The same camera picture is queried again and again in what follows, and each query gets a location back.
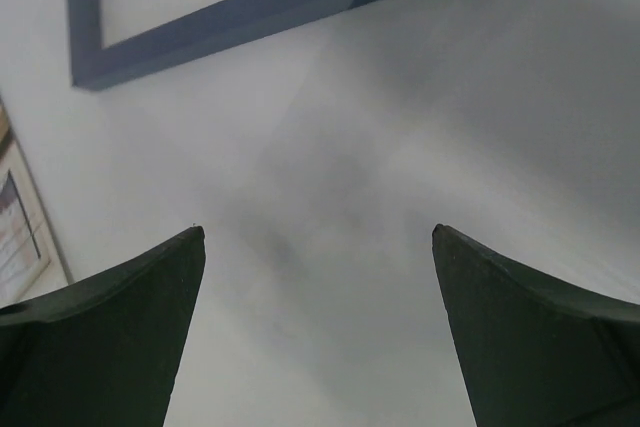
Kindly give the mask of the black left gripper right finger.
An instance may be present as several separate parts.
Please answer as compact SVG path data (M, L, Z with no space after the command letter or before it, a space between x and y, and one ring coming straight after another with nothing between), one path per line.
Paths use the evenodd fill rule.
M443 224L435 270L479 426L636 426L639 307Z

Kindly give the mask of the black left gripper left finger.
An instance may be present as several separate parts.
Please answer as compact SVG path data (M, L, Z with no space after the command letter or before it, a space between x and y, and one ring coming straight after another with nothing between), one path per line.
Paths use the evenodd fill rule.
M193 226L1 310L4 426L161 426L205 268Z

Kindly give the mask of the printed interior photo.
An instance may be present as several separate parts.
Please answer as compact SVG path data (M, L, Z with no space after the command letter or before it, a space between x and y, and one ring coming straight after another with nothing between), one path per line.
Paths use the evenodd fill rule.
M71 283L26 159L1 111L1 305Z

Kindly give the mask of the blue wooden picture frame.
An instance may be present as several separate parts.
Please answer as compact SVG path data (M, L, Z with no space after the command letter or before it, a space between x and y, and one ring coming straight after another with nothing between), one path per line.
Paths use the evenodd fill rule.
M111 46L101 0L67 0L73 87L100 92L380 0L221 0Z

